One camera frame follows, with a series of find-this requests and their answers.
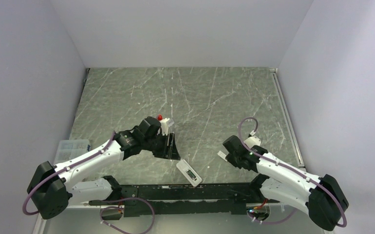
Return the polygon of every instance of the marble table surface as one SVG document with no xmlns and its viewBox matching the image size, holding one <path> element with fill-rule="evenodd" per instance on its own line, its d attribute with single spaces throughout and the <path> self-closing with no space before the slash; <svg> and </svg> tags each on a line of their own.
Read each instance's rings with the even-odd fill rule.
<svg viewBox="0 0 375 234">
<path fill-rule="evenodd" d="M 260 67 L 91 69 L 70 139 L 89 139 L 95 148 L 112 130 L 131 129 L 158 114 L 174 118 L 179 154 L 202 183 L 250 182 L 256 176 L 217 156 L 227 153 L 222 142 L 237 135 L 238 123 L 248 116 L 259 120 L 262 147 L 298 165 L 275 84 L 269 69 Z M 246 122 L 243 132 L 253 127 Z M 189 184 L 177 162 L 142 152 L 86 180 L 112 175 L 120 184 Z"/>
</svg>

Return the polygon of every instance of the white wall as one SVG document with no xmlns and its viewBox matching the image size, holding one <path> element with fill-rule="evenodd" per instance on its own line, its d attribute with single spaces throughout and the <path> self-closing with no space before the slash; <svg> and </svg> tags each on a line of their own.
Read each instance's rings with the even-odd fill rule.
<svg viewBox="0 0 375 234">
<path fill-rule="evenodd" d="M 67 138 L 84 75 L 49 1 L 0 0 L 0 234 L 32 232 L 36 217 L 21 210 L 26 189 Z"/>
<path fill-rule="evenodd" d="M 52 0 L 87 67 L 278 67 L 312 0 Z"/>
<path fill-rule="evenodd" d="M 308 170 L 350 202 L 335 232 L 375 233 L 375 1 L 315 0 L 279 72 Z"/>
</svg>

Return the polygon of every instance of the plastic storage box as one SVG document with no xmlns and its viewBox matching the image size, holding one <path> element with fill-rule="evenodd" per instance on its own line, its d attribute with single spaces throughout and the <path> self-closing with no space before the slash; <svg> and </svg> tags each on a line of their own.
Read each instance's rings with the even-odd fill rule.
<svg viewBox="0 0 375 234">
<path fill-rule="evenodd" d="M 58 144 L 54 164 L 65 162 L 87 153 L 90 150 L 90 141 L 80 140 L 62 140 Z"/>
</svg>

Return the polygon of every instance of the robotic arm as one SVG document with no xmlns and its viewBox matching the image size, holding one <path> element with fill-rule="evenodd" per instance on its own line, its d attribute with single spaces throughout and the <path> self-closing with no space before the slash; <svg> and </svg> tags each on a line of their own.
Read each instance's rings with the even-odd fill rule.
<svg viewBox="0 0 375 234">
<path fill-rule="evenodd" d="M 239 126 L 239 136 L 246 119 Z M 126 160 L 142 150 L 152 152 L 154 157 L 180 160 L 174 133 L 169 132 L 173 123 L 172 119 L 161 116 L 147 117 L 130 130 L 113 132 L 108 141 L 80 157 L 54 166 L 48 161 L 40 164 L 28 186 L 23 212 L 26 215 L 40 213 L 43 219 L 50 219 L 69 205 L 120 199 L 121 187 L 112 176 L 95 181 L 82 180 L 102 167 Z M 259 201 L 271 199 L 289 204 L 328 231 L 335 226 L 345 227 L 344 212 L 349 204 L 337 181 L 330 175 L 313 175 L 278 159 L 260 146 L 261 141 L 253 136 L 255 131 L 245 141 L 231 136 L 223 143 L 229 152 L 224 157 L 227 162 L 259 173 L 249 184 L 251 196 Z M 33 213 L 26 210 L 30 198 L 37 207 Z"/>
<path fill-rule="evenodd" d="M 112 163 L 123 161 L 142 150 L 151 151 L 154 157 L 180 160 L 174 133 L 169 133 L 173 120 L 145 118 L 130 130 L 113 133 L 101 146 L 73 160 L 52 166 L 48 161 L 40 164 L 28 186 L 31 198 L 43 219 L 60 214 L 67 206 L 89 200 L 119 199 L 121 188 L 112 176 L 96 181 L 81 182 L 94 172 Z"/>
<path fill-rule="evenodd" d="M 252 135 L 245 141 L 231 136 L 223 142 L 229 152 L 226 161 L 237 168 L 259 173 L 249 184 L 254 197 L 291 205 L 328 231 L 332 231 L 335 226 L 346 225 L 344 212 L 349 203 L 332 176 L 326 174 L 320 177 L 295 168 L 262 148 L 260 143 Z M 338 224 L 341 217 L 343 225 Z"/>
</svg>

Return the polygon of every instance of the purple tube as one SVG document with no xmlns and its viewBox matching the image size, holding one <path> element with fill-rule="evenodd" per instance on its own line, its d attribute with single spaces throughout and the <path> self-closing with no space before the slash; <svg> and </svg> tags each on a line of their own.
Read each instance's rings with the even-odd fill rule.
<svg viewBox="0 0 375 234">
<path fill-rule="evenodd" d="M 109 139 L 109 142 L 107 142 L 107 144 L 103 147 L 103 149 L 101 149 L 101 150 L 99 150 L 98 152 L 96 152 L 96 153 L 94 153 L 94 154 L 92 154 L 92 155 L 90 155 L 90 156 L 88 156 L 87 158 L 84 158 L 84 159 L 82 159 L 82 160 L 80 160 L 80 161 L 78 161 L 78 162 L 76 162 L 76 163 L 73 163 L 73 164 L 71 164 L 70 166 L 68 166 L 68 167 L 70 167 L 70 168 L 73 168 L 73 167 L 75 167 L 75 166 L 77 166 L 77 165 L 80 165 L 81 163 L 83 163 L 83 162 L 87 162 L 88 160 L 90 160 L 90 159 L 92 159 L 92 158 L 94 158 L 94 157 L 96 157 L 96 156 L 99 156 L 100 154 L 101 154 L 101 151 L 103 150 L 106 150 L 111 144 L 112 144 L 112 142 L 113 142 L 113 137 L 114 137 L 114 135 L 116 134 L 116 132 L 115 131 L 113 131 L 113 133 L 112 133 L 112 136 L 110 137 L 110 139 Z M 51 178 L 53 178 L 53 177 L 55 177 L 55 176 L 57 176 L 57 175 L 59 175 L 59 174 L 61 174 L 61 173 L 63 173 L 63 172 L 66 172 L 67 171 L 67 167 L 64 167 L 63 169 L 61 169 L 60 171 L 58 171 L 58 172 L 55 172 L 55 173 L 53 173 L 53 174 L 51 174 L 50 176 L 48 176 L 47 178 L 45 178 L 42 182 L 40 182 L 40 183 L 38 183 L 38 185 L 36 185 L 30 192 L 29 192 L 29 194 L 27 195 L 27 197 L 26 197 L 26 199 L 24 200 L 24 203 L 22 204 L 22 212 L 25 214 L 25 215 L 35 215 L 35 214 L 38 214 L 38 211 L 34 211 L 34 212 L 28 212 L 27 211 L 27 203 L 28 203 L 28 201 L 31 199 L 31 196 L 44 184 L 44 183 L 46 183 L 47 181 L 49 181 Z"/>
<path fill-rule="evenodd" d="M 142 232 L 142 233 L 139 233 L 139 234 L 146 234 L 147 232 L 149 232 L 151 230 L 151 228 L 153 227 L 153 223 L 154 223 L 154 209 L 153 207 L 150 205 L 150 203 L 148 203 L 146 200 L 144 199 L 141 199 L 141 198 L 138 198 L 138 197 L 128 197 L 128 198 L 124 198 L 124 199 L 120 199 L 120 200 L 115 200 L 115 201 L 103 201 L 103 202 L 107 202 L 107 203 L 117 203 L 117 202 L 121 202 L 121 201 L 127 201 L 127 200 L 138 200 L 138 201 L 142 201 L 144 203 L 146 203 L 150 210 L 151 210 L 151 214 L 152 214 L 152 219 L 151 219 L 151 224 L 150 226 L 146 229 L 146 231 Z M 109 206 L 109 207 L 106 207 L 104 208 L 103 210 L 100 211 L 100 220 L 103 224 L 106 224 L 107 226 L 121 232 L 121 233 L 124 233 L 124 234 L 131 234 L 131 233 L 128 233 L 118 227 L 116 227 L 115 225 L 112 225 L 106 221 L 103 220 L 103 217 L 102 217 L 102 214 L 104 211 L 106 210 L 111 210 L 111 209 L 116 209 L 116 210 L 120 210 L 121 208 L 117 207 L 117 206 Z"/>
<path fill-rule="evenodd" d="M 242 145 L 243 145 L 243 146 L 244 146 L 249 152 L 253 153 L 255 156 L 258 156 L 258 157 L 261 157 L 261 158 L 263 158 L 263 159 L 265 159 L 265 160 L 267 160 L 267 161 L 270 161 L 270 162 L 276 163 L 275 160 L 272 160 L 272 159 L 270 159 L 270 158 L 267 158 L 267 157 L 265 157 L 265 156 L 262 156 L 262 155 L 258 154 L 257 152 L 253 151 L 252 149 L 250 149 L 250 148 L 245 144 L 245 142 L 242 140 L 242 134 L 241 134 L 242 124 L 243 124 L 246 120 L 248 120 L 248 119 L 254 120 L 254 121 L 256 122 L 256 128 L 255 128 L 254 131 L 256 131 L 256 129 L 258 128 L 258 120 L 257 120 L 256 118 L 254 118 L 254 117 L 246 117 L 246 118 L 244 118 L 244 119 L 239 123 L 239 125 L 238 125 L 238 137 L 239 137 L 239 140 L 241 140 Z M 306 175 L 304 175 L 303 173 L 299 172 L 299 171 L 296 170 L 294 167 L 291 167 L 291 166 L 289 166 L 289 165 L 287 165 L 287 164 L 284 164 L 284 163 L 281 163 L 281 162 L 278 163 L 278 165 L 279 165 L 279 166 L 282 166 L 282 167 L 285 167 L 285 168 L 287 168 L 287 169 L 289 169 L 289 170 L 291 170 L 292 172 L 294 172 L 294 173 L 296 173 L 297 175 L 301 176 L 303 179 L 306 179 L 306 178 L 307 178 Z M 335 196 L 334 196 L 334 195 L 333 195 L 328 189 L 326 189 L 324 186 L 320 185 L 320 184 L 317 183 L 316 181 L 309 179 L 308 182 L 311 182 L 311 183 L 315 184 L 316 186 L 318 186 L 318 187 L 319 187 L 320 189 L 322 189 L 325 193 L 327 193 L 327 194 L 330 196 L 330 198 L 335 202 L 335 204 L 336 204 L 337 207 L 338 207 L 339 212 L 341 213 L 341 217 L 342 217 L 342 224 L 337 223 L 337 226 L 342 227 L 342 228 L 345 228 L 345 227 L 347 226 L 347 217 L 345 216 L 344 210 L 342 209 L 340 203 L 339 203 L 338 200 L 335 198 Z M 296 209 L 295 209 L 293 212 L 291 212 L 291 214 L 290 214 L 288 217 L 286 217 L 285 219 L 283 219 L 283 220 L 281 220 L 281 221 L 276 221 L 276 222 L 264 222 L 264 224 L 279 224 L 279 223 L 282 223 L 282 222 L 284 222 L 284 221 L 287 221 L 287 220 L 288 220 L 288 219 L 289 219 L 289 218 L 295 213 L 295 211 L 296 211 Z"/>
</svg>

